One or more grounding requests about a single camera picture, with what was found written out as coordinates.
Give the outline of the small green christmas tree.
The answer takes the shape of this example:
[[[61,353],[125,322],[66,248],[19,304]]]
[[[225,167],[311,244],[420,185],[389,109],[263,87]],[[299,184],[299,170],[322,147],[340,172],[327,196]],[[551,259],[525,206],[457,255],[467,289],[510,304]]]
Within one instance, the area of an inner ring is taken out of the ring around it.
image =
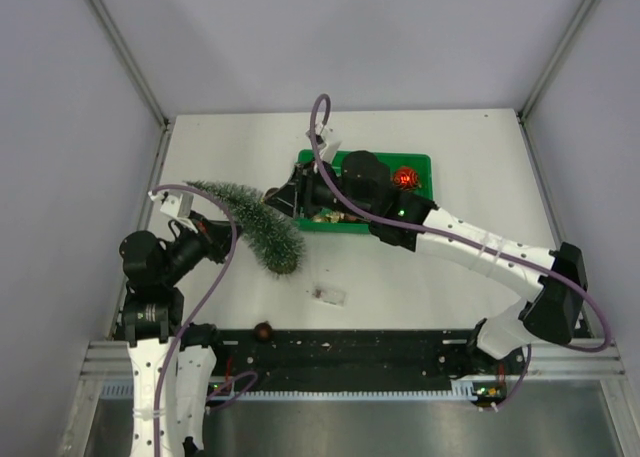
[[[231,182],[186,181],[186,184],[226,205],[265,270],[280,277],[301,269],[306,256],[302,233],[288,217],[263,202],[260,190]]]

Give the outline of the clear battery box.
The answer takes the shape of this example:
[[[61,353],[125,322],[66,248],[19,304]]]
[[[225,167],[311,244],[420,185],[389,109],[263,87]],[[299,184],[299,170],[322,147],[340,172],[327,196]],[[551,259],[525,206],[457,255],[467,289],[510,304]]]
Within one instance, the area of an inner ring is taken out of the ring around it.
[[[312,297],[318,302],[337,307],[343,307],[346,302],[344,291],[326,286],[315,286]]]

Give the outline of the small brown shiny bauble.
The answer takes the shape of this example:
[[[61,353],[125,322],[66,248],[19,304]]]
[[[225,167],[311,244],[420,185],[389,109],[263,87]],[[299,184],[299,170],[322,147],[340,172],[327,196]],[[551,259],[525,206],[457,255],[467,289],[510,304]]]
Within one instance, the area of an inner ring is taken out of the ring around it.
[[[271,199],[274,195],[278,193],[278,191],[279,191],[278,188],[269,189],[264,195],[264,201],[268,201],[269,199]]]

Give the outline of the large brown matte bauble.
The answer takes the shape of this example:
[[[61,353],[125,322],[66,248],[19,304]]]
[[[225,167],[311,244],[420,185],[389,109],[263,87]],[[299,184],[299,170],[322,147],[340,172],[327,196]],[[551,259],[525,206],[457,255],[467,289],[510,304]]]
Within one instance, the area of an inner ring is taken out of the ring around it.
[[[273,339],[274,330],[269,322],[264,321],[254,327],[253,335],[258,342],[269,342]]]

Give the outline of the green plastic tray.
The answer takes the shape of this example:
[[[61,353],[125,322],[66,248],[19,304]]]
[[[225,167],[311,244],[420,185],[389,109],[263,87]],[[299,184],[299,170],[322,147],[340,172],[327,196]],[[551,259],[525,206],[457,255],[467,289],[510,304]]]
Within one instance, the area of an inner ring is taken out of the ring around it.
[[[394,187],[433,199],[431,158],[428,155],[384,152],[375,152],[374,155],[389,167],[390,181]],[[312,217],[298,217],[296,223],[303,232],[356,235],[369,233],[367,222],[327,209]]]

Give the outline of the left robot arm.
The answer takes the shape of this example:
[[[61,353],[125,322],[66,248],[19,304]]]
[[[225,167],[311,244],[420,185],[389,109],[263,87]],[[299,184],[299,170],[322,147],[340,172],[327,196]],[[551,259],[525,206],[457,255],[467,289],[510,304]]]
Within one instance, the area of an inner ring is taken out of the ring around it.
[[[215,325],[183,316],[177,284],[204,259],[224,264],[242,228],[197,213],[169,228],[170,241],[143,230],[119,247],[127,282],[118,338],[133,378],[133,456],[203,455],[209,379],[227,359]]]

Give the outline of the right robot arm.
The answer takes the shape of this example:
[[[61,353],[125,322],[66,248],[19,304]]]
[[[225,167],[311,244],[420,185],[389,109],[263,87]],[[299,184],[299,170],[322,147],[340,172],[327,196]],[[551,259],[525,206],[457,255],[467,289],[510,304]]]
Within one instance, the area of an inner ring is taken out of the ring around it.
[[[381,242],[457,263],[511,289],[517,303],[481,319],[467,341],[467,361],[478,372],[492,371],[536,340],[567,346],[574,338],[587,289],[578,247],[526,246],[478,228],[398,186],[391,168],[371,152],[348,153],[338,171],[298,163],[265,202],[294,219],[323,211],[349,214],[357,207],[357,217]]]

